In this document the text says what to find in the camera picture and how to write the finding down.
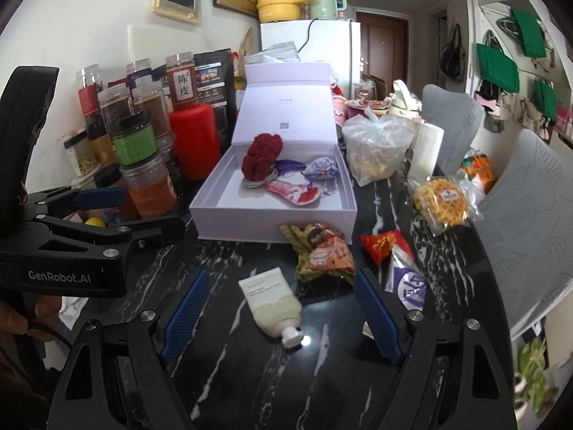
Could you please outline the person's left hand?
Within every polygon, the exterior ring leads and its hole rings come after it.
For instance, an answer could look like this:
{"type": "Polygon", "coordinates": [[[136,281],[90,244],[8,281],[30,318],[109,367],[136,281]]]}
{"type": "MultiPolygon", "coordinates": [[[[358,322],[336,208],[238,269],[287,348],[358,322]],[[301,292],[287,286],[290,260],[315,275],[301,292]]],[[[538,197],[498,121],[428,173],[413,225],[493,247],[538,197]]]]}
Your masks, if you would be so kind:
{"type": "MultiPolygon", "coordinates": [[[[61,305],[62,298],[60,296],[41,296],[36,302],[34,317],[31,317],[30,320],[45,325],[50,330],[56,330],[61,305]]],[[[29,319],[25,315],[21,315],[8,304],[4,302],[0,304],[0,328],[2,331],[15,335],[27,334],[41,342],[54,340],[54,337],[46,331],[30,329],[28,321],[29,319]]]]}

